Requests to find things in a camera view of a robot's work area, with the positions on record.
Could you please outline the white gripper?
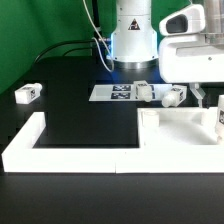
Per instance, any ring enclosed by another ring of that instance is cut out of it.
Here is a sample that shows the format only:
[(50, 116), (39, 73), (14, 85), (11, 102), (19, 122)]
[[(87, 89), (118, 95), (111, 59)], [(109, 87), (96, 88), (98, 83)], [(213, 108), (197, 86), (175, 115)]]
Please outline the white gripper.
[(224, 44), (208, 44), (200, 34), (165, 37), (159, 46), (159, 71), (167, 83), (190, 83), (202, 108), (205, 92), (199, 83), (224, 82)]

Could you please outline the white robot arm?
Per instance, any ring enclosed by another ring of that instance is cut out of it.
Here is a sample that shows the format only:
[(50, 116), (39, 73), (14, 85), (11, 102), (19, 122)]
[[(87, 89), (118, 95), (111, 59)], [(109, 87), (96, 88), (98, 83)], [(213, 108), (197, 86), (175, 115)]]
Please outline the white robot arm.
[(188, 83), (197, 99), (202, 83), (224, 83), (224, 0), (192, 0), (151, 25), (152, 0), (117, 0), (111, 56), (126, 69), (159, 63), (167, 83)]

